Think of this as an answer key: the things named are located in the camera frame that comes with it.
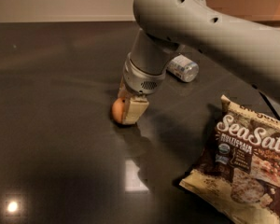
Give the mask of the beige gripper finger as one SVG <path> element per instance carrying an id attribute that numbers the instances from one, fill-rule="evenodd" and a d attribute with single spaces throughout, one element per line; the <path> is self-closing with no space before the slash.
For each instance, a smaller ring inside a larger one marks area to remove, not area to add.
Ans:
<path id="1" fill-rule="evenodd" d="M 149 106 L 149 101 L 146 96 L 123 96 L 123 101 L 122 123 L 124 125 L 135 124 Z"/>
<path id="2" fill-rule="evenodd" d="M 132 94 L 127 90 L 124 79 L 120 81 L 118 98 L 130 99 Z"/>

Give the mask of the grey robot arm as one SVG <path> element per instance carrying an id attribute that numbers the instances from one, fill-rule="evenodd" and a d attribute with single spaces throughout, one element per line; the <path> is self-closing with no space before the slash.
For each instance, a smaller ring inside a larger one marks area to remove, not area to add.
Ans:
<path id="1" fill-rule="evenodd" d="M 205 0 L 133 0 L 133 14 L 140 30 L 123 67 L 119 123 L 139 120 L 184 45 L 280 104 L 279 30 L 219 13 Z"/>

